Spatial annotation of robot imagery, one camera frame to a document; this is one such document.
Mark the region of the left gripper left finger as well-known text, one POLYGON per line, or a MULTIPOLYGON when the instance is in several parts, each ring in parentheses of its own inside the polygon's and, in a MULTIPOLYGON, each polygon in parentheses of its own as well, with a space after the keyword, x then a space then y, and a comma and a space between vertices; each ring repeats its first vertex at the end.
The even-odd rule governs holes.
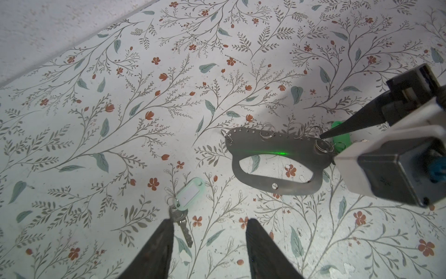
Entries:
POLYGON ((174 246, 174 224, 164 219, 118 279, 167 279, 174 246))

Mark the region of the silver metal key bottle opener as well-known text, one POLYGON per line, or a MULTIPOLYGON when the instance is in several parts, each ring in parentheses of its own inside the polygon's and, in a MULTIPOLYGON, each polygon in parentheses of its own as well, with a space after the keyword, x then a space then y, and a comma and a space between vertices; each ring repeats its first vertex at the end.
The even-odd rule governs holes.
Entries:
POLYGON ((279 195, 311 195, 319 191, 323 171, 333 162, 334 148, 317 137, 296 137, 276 131, 236 127, 221 130, 226 149, 232 155, 232 171, 242 183, 260 191, 279 195), (240 161, 257 155, 278 155, 294 160, 309 171, 312 177, 306 182, 294 182, 265 174, 246 173, 240 161))

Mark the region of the pale mint key tag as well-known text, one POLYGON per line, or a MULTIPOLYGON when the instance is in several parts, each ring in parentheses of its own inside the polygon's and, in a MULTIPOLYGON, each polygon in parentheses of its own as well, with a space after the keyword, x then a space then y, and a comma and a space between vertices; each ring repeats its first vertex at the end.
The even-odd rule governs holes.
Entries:
POLYGON ((176 195, 174 207, 180 211, 188 210, 200 198, 205 189, 205 182, 201 178, 192 178, 176 195))

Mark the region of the green key tag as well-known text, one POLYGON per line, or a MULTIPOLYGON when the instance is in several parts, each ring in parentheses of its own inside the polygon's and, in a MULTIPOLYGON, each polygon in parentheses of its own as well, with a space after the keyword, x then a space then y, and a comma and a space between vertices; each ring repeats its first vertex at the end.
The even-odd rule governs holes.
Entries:
POLYGON ((334 149, 337 153, 341 153, 352 145, 351 137, 349 134, 341 134, 332 137, 334 149))

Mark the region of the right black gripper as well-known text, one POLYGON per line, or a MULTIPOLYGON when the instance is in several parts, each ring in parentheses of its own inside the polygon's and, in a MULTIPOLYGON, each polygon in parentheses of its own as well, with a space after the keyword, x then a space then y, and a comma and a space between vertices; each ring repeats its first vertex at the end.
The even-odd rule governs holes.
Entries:
POLYGON ((384 122, 392 126, 432 99, 442 110, 446 109, 446 87, 439 85, 426 63, 389 79, 386 84, 388 92, 377 96, 349 119, 322 133, 319 138, 333 138, 384 122))

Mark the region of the small silver key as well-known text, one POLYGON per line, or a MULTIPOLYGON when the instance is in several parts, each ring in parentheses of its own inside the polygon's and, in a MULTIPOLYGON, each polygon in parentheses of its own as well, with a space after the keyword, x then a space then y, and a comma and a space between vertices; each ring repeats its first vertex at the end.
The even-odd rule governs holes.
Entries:
POLYGON ((193 239, 189 232, 189 229, 187 228, 188 209, 179 210, 175 206, 170 206, 168 209, 168 213, 169 213, 170 219, 174 223, 177 223, 179 225, 179 227, 184 235, 187 246, 189 248, 191 248, 193 245, 193 239))

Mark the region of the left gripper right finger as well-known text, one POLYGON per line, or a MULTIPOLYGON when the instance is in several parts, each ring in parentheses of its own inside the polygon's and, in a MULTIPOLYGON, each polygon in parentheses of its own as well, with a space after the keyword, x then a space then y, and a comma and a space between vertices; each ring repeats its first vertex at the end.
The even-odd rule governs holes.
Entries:
POLYGON ((249 219, 246 246, 253 279, 303 279, 256 219, 249 219))

